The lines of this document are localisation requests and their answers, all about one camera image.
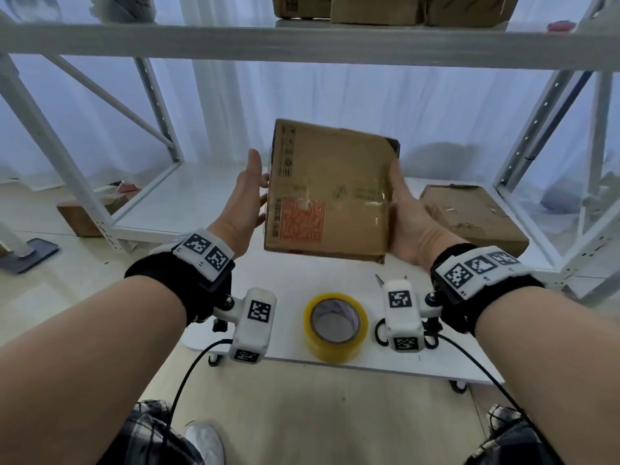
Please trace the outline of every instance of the upper shelf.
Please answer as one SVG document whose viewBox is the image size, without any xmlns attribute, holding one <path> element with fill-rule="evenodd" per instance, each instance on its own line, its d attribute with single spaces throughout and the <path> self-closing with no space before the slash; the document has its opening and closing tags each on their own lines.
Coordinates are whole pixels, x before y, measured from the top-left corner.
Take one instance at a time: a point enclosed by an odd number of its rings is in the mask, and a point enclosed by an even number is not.
<svg viewBox="0 0 620 465">
<path fill-rule="evenodd" d="M 618 17 L 615 11 L 610 13 L 611 21 Z M 507 31 L 301 20 L 254 26 L 185 26 L 172 25 L 182 19 L 159 14 L 156 21 L 165 25 L 102 24 L 87 9 L 79 16 L 64 12 L 64 23 L 0 23 L 0 52 L 620 71 L 618 23 L 604 22 L 602 16 L 576 32 L 561 34 L 547 33 L 546 26 L 515 23 Z"/>
</svg>

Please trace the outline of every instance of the person's left hand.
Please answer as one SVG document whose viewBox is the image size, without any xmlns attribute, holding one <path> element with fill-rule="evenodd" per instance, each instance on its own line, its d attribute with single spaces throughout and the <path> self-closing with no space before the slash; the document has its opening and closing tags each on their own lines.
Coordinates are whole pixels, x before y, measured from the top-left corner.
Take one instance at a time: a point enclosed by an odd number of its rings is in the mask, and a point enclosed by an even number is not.
<svg viewBox="0 0 620 465">
<path fill-rule="evenodd" d="M 211 233 L 234 251 L 234 257 L 243 256 L 250 245 L 254 229 L 265 222 L 260 208 L 267 202 L 267 194 L 260 195 L 260 188 L 269 186 L 269 173 L 262 173 L 259 153 L 251 149 L 247 154 L 247 166 L 237 177 L 220 216 L 207 227 Z"/>
</svg>

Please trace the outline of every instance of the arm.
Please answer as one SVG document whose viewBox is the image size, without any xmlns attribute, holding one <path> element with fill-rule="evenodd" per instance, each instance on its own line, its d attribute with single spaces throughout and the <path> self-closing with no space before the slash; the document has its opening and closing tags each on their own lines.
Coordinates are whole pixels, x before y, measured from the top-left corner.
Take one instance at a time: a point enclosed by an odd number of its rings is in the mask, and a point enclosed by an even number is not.
<svg viewBox="0 0 620 465">
<path fill-rule="evenodd" d="M 209 226 L 239 257 L 266 196 L 260 156 Z M 0 463 L 96 463 L 185 329 L 179 298 L 134 276 L 83 300 L 0 349 Z"/>
<path fill-rule="evenodd" d="M 463 239 L 441 227 L 390 171 L 397 221 L 392 252 L 427 272 Z M 529 287 L 493 302 L 476 339 L 511 394 L 570 464 L 617 464 L 620 440 L 620 329 L 549 290 Z"/>
</svg>

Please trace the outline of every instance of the person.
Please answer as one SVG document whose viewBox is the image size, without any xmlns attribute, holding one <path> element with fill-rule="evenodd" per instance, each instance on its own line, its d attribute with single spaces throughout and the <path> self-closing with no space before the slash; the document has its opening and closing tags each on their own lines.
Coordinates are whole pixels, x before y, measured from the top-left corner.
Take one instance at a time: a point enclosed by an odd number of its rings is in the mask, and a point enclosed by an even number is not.
<svg viewBox="0 0 620 465">
<path fill-rule="evenodd" d="M 398 161 L 391 251 L 429 271 L 464 241 L 438 225 L 409 192 Z M 268 187 L 257 151 L 208 230 L 241 258 Z M 162 434 L 169 410 L 136 404 L 187 324 L 181 300 L 144 275 L 127 277 L 13 339 L 0 350 L 0 463 L 224 464 L 215 431 L 190 425 Z M 475 323 L 478 343 L 561 460 L 620 463 L 620 330 L 577 303 L 537 286 L 492 301 Z M 550 463 L 553 451 L 518 418 L 468 463 Z"/>
</svg>

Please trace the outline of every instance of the red qr code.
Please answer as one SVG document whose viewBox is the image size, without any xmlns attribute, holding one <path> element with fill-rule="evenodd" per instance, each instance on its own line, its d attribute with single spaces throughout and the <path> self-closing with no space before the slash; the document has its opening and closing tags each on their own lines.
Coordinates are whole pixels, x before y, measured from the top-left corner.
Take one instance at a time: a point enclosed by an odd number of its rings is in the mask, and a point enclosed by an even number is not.
<svg viewBox="0 0 620 465">
<path fill-rule="evenodd" d="M 320 242 L 323 234 L 324 210 L 325 201 L 283 198 L 280 238 L 283 240 Z"/>
</svg>

